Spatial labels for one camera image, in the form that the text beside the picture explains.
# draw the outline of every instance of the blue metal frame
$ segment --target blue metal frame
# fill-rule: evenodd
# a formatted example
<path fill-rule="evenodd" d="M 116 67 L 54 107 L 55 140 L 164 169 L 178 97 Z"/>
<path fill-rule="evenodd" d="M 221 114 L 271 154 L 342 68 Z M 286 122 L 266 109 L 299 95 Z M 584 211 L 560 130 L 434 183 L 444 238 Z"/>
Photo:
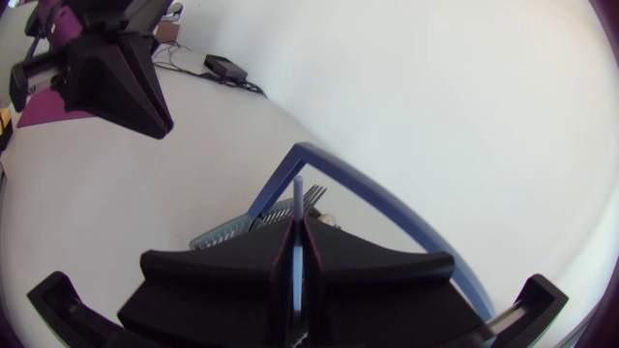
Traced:
<path fill-rule="evenodd" d="M 341 159 L 312 144 L 298 143 L 292 147 L 271 176 L 271 179 L 269 179 L 251 204 L 247 215 L 256 219 L 260 214 L 266 213 L 306 164 L 310 164 L 322 171 L 365 199 L 427 251 L 446 251 L 454 256 L 456 260 L 454 281 L 456 284 L 484 320 L 487 321 L 494 315 L 492 303 L 482 283 L 475 277 L 473 271 L 464 262 L 464 259 L 443 237 L 436 233 L 404 203 L 372 179 Z"/>

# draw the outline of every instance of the purple mat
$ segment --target purple mat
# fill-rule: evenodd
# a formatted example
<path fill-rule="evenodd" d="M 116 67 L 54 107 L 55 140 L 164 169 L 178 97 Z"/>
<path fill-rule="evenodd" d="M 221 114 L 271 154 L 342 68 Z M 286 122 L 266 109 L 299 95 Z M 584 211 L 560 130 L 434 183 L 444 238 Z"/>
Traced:
<path fill-rule="evenodd" d="M 40 125 L 49 122 L 75 120 L 80 118 L 93 117 L 93 115 L 84 111 L 65 111 L 65 102 L 62 100 L 58 92 L 52 91 L 49 88 L 32 96 L 19 122 L 18 128 Z"/>

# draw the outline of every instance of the black cable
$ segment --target black cable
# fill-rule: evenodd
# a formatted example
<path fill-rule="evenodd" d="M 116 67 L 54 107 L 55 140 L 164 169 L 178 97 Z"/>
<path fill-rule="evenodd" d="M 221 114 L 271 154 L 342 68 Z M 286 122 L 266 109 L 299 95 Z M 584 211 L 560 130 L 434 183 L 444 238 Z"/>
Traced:
<path fill-rule="evenodd" d="M 230 88 L 241 88 L 244 89 L 246 91 L 255 93 L 255 94 L 259 94 L 261 96 L 263 96 L 264 98 L 267 98 L 267 95 L 264 93 L 264 91 L 256 84 L 251 83 L 249 81 L 246 81 L 244 79 L 233 79 L 233 78 L 222 78 L 219 77 L 217 75 L 215 75 L 214 73 L 211 72 L 205 72 L 205 73 L 195 73 L 195 72 L 191 72 L 188 71 L 186 69 L 183 69 L 179 66 L 177 66 L 176 64 L 174 64 L 174 62 L 172 62 L 172 55 L 174 55 L 174 53 L 176 53 L 178 50 L 180 50 L 181 48 L 187 49 L 188 51 L 191 51 L 188 47 L 177 43 L 177 42 L 166 42 L 163 44 L 169 44 L 169 47 L 167 48 L 163 48 L 160 49 L 159 51 L 157 51 L 154 55 L 153 55 L 153 60 L 156 59 L 157 57 L 160 56 L 160 54 L 162 52 L 167 51 L 168 56 L 167 56 L 167 62 L 157 62 L 157 61 L 153 61 L 153 64 L 161 69 L 165 69 L 167 71 L 171 71 L 171 72 L 177 72 L 177 73 L 185 73 L 194 77 L 199 77 L 199 78 L 204 78 L 207 79 L 209 81 L 213 81 L 213 82 L 217 82 L 219 84 L 225 85 L 227 87 Z"/>

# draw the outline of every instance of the white table surface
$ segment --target white table surface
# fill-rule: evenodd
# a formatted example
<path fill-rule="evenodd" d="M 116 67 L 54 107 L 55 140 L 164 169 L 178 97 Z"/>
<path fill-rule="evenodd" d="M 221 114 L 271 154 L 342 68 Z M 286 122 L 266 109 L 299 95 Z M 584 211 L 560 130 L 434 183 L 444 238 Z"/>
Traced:
<path fill-rule="evenodd" d="M 174 61 L 199 72 L 203 55 L 181 50 Z M 90 118 L 15 130 L 2 155 L 9 182 L 0 267 L 9 320 L 27 347 L 62 346 L 26 298 L 52 272 L 67 274 L 87 305 L 118 322 L 117 311 L 143 280 L 144 251 L 188 249 L 197 235 L 244 213 L 294 143 L 320 145 L 260 96 L 176 72 L 158 76 L 175 122 L 164 140 Z M 318 208 L 334 213 L 346 231 L 421 251 L 345 188 L 311 168 L 302 174 L 308 185 L 329 188 Z M 491 262 L 483 254 L 466 257 L 473 270 Z M 508 303 L 517 291 L 490 296 Z M 553 337 L 579 318 L 566 320 Z"/>

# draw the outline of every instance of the power adapter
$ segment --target power adapter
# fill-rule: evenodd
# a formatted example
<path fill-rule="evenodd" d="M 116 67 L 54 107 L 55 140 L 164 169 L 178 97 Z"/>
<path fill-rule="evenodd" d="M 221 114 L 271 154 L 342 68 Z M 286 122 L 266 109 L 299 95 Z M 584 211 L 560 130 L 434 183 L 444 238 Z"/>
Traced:
<path fill-rule="evenodd" d="M 225 57 L 207 54 L 206 60 L 204 60 L 204 65 L 206 68 L 210 69 L 211 72 L 223 79 L 245 81 L 248 76 L 246 71 L 239 68 L 236 64 L 230 62 L 230 60 Z"/>

